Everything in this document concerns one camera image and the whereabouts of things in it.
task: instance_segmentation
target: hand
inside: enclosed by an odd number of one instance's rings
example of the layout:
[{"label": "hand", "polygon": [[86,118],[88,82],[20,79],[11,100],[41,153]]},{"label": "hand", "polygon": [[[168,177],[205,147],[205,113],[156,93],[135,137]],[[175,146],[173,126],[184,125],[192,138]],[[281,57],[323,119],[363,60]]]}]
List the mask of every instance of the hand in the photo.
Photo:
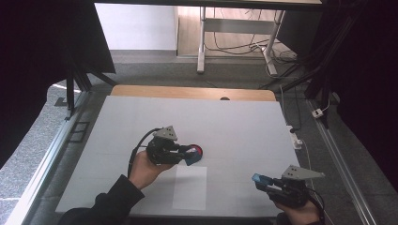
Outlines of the hand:
[{"label": "hand", "polygon": [[174,164],[155,165],[149,160],[146,151],[142,151],[135,156],[129,180],[137,188],[142,189],[152,184],[159,174],[173,166]]},{"label": "hand", "polygon": [[292,225],[305,225],[319,221],[318,209],[310,201],[307,201],[304,206],[296,209],[287,207],[277,202],[275,202],[275,206],[281,210],[284,210]]}]

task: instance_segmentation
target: white table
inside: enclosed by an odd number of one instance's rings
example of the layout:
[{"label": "white table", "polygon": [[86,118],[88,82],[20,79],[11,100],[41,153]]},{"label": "white table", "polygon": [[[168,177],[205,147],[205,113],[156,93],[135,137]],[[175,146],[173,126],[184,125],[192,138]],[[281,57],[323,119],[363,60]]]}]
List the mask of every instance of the white table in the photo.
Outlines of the white table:
[{"label": "white table", "polygon": [[131,215],[277,215],[251,178],[254,173],[280,178],[289,165],[299,165],[279,102],[159,97],[107,97],[56,211],[91,207],[127,173],[131,150],[144,134],[170,125],[177,143],[199,144],[204,156],[162,173],[143,190],[146,197]]}]

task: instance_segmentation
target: desk leg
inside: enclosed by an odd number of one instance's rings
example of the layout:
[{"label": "desk leg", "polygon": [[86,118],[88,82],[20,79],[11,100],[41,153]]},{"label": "desk leg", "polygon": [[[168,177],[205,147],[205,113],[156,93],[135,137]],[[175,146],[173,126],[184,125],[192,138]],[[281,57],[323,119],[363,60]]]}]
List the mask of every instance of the desk leg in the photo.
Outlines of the desk leg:
[{"label": "desk leg", "polygon": [[272,62],[271,51],[272,51],[272,46],[273,46],[275,38],[276,38],[276,34],[278,33],[278,30],[279,30],[279,26],[281,25],[281,20],[282,20],[283,14],[284,14],[284,11],[279,11],[279,15],[276,18],[271,36],[269,37],[269,43],[266,48],[262,49],[264,58],[266,59],[266,62],[267,62],[267,67],[268,67],[270,76],[278,75],[276,68]]},{"label": "desk leg", "polygon": [[205,72],[205,21],[206,21],[206,8],[200,7],[200,43],[198,53],[198,73]]},{"label": "desk leg", "polygon": [[74,113],[74,82],[73,82],[73,71],[69,69],[69,75],[67,77],[67,103],[68,103],[68,115],[67,120],[69,120]]}]

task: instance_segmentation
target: aluminum rail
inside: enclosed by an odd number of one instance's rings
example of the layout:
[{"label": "aluminum rail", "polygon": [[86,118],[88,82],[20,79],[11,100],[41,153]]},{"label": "aluminum rail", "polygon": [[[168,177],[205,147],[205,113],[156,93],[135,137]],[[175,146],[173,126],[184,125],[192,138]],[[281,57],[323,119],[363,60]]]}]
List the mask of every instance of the aluminum rail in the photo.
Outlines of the aluminum rail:
[{"label": "aluminum rail", "polygon": [[[307,105],[311,112],[316,110],[310,100],[307,100]],[[341,154],[340,149],[334,141],[330,131],[325,128],[320,120],[316,119],[315,122],[329,150],[330,156],[333,159],[334,165],[342,177],[345,189],[352,198],[353,204],[358,211],[362,223],[365,225],[376,225],[377,223],[372,215],[372,211],[363,197],[362,191],[355,182],[354,177],[352,176],[351,171],[349,170],[344,157]]]},{"label": "aluminum rail", "polygon": [[6,222],[7,225],[19,225],[24,223],[36,197],[38,196],[38,192],[40,191],[42,184],[47,178],[47,175],[49,174],[60,150],[67,140],[67,137],[71,129],[73,128],[73,125],[79,118],[80,113],[83,110],[82,106],[85,104],[87,99],[88,93],[82,92],[79,95],[76,101],[76,105],[78,107],[75,108],[75,114],[69,120],[65,120],[62,122],[60,129],[56,133],[52,143],[50,144],[49,149],[39,163],[38,168],[36,169],[32,178],[30,179],[30,182],[23,192],[22,197],[18,201],[15,208],[12,210],[11,215]]}]

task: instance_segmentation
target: floor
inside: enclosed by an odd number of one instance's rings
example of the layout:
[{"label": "floor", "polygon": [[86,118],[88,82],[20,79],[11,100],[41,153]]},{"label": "floor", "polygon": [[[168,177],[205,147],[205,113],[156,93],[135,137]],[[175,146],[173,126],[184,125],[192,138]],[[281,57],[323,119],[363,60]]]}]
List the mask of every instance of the floor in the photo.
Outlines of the floor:
[{"label": "floor", "polygon": [[[226,9],[217,9],[216,14],[220,16],[222,12],[225,16],[226,11]],[[212,15],[211,12],[211,10],[207,11],[207,13],[210,13],[208,16]],[[240,14],[248,16],[246,12],[240,12]],[[222,35],[220,35],[218,41],[223,46],[237,46],[250,43],[251,37],[248,36],[237,43],[227,43],[223,42]],[[193,41],[195,37],[187,37],[187,39]],[[184,53],[179,52],[178,57],[170,55],[168,52],[112,51],[117,75],[108,75],[117,82],[125,84],[244,89],[258,89],[273,80],[265,71],[264,60],[261,57],[256,57],[256,55],[247,58],[225,58],[229,54],[224,54],[218,55],[219,57],[208,58],[206,60],[207,70],[204,75],[199,76],[196,74],[196,60],[194,58],[197,54],[197,47],[188,49]],[[287,67],[288,65],[277,65],[280,72],[285,71]],[[292,74],[292,76],[297,77],[301,75],[302,71],[296,71]],[[111,91],[111,87],[101,80],[95,77],[90,77],[90,80],[94,86],[89,93],[89,100],[84,106],[84,113],[78,121],[88,123],[87,134],[95,124],[95,118],[100,111],[103,100]],[[270,88],[278,90],[280,84],[290,81],[291,79],[279,80]],[[12,209],[28,185],[30,177],[52,143],[54,135],[60,128],[61,121],[65,119],[66,107],[63,98],[66,91],[62,88],[64,86],[65,83],[60,82],[49,89],[48,101],[42,114],[26,135],[14,156],[0,171],[0,180],[2,180],[0,184],[0,224],[5,224],[7,221]],[[328,224],[362,224],[329,151],[320,137],[315,121],[310,115],[308,103],[302,97],[305,86],[306,84],[298,86],[297,92],[293,89],[284,93],[283,96],[277,96],[278,100],[281,103],[283,102],[287,124],[299,128],[297,131],[298,137],[304,140],[308,146],[308,152],[305,149],[297,152],[300,166],[309,168],[311,161],[313,170],[324,172],[327,175],[325,180],[315,180],[314,188],[322,194],[327,203],[327,212],[333,221],[328,221]],[[340,120],[336,112],[336,104],[338,104],[336,101],[332,101],[329,106],[329,130],[338,143],[366,201],[369,203],[377,224],[396,224],[396,221],[398,221],[398,195],[366,149],[356,139],[355,134]],[[70,133],[69,142],[61,152],[61,157],[56,161],[58,166],[52,169],[45,182],[45,188],[40,191],[25,224],[56,224],[60,215],[54,213],[54,208],[62,196],[63,188],[65,188],[71,173],[73,173],[74,165],[77,163],[79,155],[84,149],[84,142],[88,137],[89,135],[82,137],[82,134],[78,132]]]}]

